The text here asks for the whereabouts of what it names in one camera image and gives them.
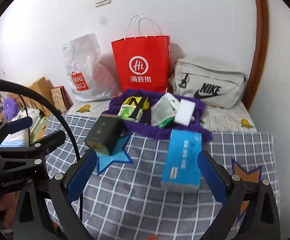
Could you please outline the person's left hand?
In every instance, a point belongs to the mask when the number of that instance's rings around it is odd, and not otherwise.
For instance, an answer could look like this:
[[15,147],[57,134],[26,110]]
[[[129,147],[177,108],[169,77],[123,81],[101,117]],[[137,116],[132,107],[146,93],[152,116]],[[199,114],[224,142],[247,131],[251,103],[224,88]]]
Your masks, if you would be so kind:
[[12,233],[18,199],[15,192],[0,194],[0,230]]

